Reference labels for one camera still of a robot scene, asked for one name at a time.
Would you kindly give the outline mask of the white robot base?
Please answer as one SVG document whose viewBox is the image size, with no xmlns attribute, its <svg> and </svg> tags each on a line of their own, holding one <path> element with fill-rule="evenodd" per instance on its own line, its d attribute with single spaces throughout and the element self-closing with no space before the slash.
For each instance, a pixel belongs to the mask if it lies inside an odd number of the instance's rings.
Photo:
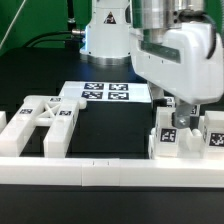
<svg viewBox="0 0 224 224">
<path fill-rule="evenodd" d="M 81 59 L 100 65 L 129 63 L 130 26 L 130 0 L 92 0 Z"/>
</svg>

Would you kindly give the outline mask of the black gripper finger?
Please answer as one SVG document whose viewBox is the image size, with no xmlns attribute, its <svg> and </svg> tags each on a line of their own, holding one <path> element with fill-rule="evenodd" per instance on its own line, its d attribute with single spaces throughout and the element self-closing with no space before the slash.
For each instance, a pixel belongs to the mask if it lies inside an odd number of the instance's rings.
<svg viewBox="0 0 224 224">
<path fill-rule="evenodd" d="M 164 90 L 152 82 L 148 83 L 148 89 L 152 99 L 152 107 L 156 108 L 164 100 Z"/>
<path fill-rule="evenodd" d="M 172 113 L 172 125 L 178 129 L 188 128 L 190 126 L 190 114 L 193 105 L 180 98 L 176 98 L 175 103 L 175 111 Z"/>
</svg>

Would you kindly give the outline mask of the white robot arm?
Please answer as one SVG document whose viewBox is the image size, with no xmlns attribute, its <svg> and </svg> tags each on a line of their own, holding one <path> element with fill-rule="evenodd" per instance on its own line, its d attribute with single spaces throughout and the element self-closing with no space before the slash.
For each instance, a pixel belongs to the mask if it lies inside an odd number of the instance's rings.
<svg viewBox="0 0 224 224">
<path fill-rule="evenodd" d="M 173 125 L 185 128 L 195 105 L 224 94 L 223 48 L 204 0 L 130 0 L 134 71 L 176 97 Z"/>
</svg>

